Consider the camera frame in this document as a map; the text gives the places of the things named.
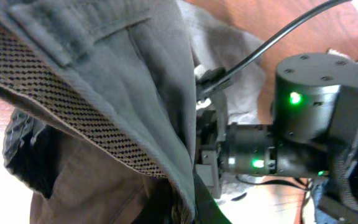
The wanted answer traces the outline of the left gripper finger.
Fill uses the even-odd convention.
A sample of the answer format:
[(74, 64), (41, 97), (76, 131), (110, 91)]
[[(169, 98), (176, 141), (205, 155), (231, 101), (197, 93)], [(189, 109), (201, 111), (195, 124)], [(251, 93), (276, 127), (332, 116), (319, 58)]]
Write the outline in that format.
[(231, 224), (220, 211), (201, 177), (194, 173), (195, 186), (195, 224)]

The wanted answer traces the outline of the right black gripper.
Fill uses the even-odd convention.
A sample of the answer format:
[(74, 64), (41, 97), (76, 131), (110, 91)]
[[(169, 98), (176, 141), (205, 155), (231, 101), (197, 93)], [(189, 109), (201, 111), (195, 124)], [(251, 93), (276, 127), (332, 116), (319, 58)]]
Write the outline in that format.
[(271, 126), (229, 124), (215, 110), (201, 110), (196, 120), (195, 171), (213, 198), (220, 198), (223, 174), (267, 176), (277, 173)]

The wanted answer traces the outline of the grey shorts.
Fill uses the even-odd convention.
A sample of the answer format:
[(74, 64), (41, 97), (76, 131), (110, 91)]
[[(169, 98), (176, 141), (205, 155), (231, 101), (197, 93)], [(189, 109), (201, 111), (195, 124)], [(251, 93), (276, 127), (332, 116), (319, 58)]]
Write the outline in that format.
[(184, 1), (0, 1), (6, 170), (31, 223), (194, 223), (194, 68), (256, 36)]

